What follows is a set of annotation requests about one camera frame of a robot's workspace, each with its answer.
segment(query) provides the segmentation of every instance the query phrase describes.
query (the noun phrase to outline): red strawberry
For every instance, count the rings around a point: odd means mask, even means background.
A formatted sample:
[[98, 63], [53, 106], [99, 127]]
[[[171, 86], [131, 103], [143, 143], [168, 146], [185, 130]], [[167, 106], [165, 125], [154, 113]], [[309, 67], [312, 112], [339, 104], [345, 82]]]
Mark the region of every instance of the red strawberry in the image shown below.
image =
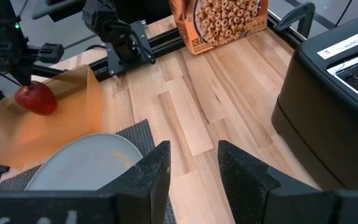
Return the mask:
[[16, 103], [24, 109], [39, 115], [50, 115], [57, 109], [55, 95], [45, 84], [31, 81], [29, 86], [22, 86], [15, 93]]

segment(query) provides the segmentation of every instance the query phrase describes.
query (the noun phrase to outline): white plate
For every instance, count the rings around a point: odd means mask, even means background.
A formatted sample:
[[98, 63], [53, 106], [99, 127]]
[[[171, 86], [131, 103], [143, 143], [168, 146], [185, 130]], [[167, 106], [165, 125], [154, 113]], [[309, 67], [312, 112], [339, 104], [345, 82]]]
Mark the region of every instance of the white plate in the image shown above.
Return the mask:
[[98, 190], [142, 158], [121, 136], [90, 134], [56, 152], [35, 173], [26, 190]]

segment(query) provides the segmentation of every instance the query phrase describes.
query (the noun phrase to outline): toaster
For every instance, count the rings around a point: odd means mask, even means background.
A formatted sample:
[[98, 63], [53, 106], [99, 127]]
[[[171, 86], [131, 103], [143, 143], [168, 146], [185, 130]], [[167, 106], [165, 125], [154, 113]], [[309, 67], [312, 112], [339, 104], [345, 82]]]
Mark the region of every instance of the toaster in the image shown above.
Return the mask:
[[272, 123], [322, 189], [358, 189], [358, 19], [295, 50]]

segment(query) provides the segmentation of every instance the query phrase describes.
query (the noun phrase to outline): butcher block countertop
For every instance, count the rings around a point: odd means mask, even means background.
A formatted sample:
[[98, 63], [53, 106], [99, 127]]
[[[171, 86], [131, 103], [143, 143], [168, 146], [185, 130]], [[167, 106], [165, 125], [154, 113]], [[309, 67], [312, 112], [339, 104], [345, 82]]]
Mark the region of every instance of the butcher block countertop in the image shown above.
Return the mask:
[[[150, 38], [174, 27], [168, 17], [146, 32]], [[171, 141], [169, 196], [177, 223], [234, 223], [219, 174], [220, 139], [318, 187], [270, 121], [292, 53], [266, 29], [204, 54], [182, 48], [101, 82], [105, 132], [147, 119], [156, 145]], [[92, 49], [53, 67], [72, 69], [105, 56]], [[12, 169], [2, 180], [20, 172]]]

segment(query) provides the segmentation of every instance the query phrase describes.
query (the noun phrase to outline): woven placemat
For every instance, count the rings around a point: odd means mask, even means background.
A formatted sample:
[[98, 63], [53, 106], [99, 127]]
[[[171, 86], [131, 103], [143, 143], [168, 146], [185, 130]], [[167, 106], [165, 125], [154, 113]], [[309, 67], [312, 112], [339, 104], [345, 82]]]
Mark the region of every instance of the woven placemat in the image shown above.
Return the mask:
[[[132, 142], [142, 153], [147, 155], [155, 148], [152, 132], [150, 130], [149, 122], [143, 120], [132, 127], [124, 129], [116, 133]], [[29, 169], [15, 177], [4, 180], [0, 183], [0, 190], [24, 190], [31, 178], [37, 172], [41, 165]], [[167, 209], [165, 211], [165, 224], [175, 224], [175, 216], [173, 214], [171, 201], [168, 198]]]

